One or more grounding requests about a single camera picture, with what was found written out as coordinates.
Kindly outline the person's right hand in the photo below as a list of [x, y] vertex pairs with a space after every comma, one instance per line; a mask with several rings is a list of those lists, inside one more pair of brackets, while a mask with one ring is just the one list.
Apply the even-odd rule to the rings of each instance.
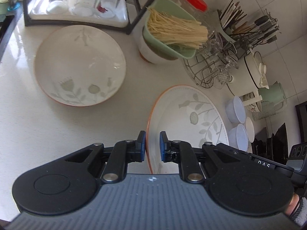
[[307, 201], [305, 197], [294, 194], [285, 214], [299, 226], [306, 223]]

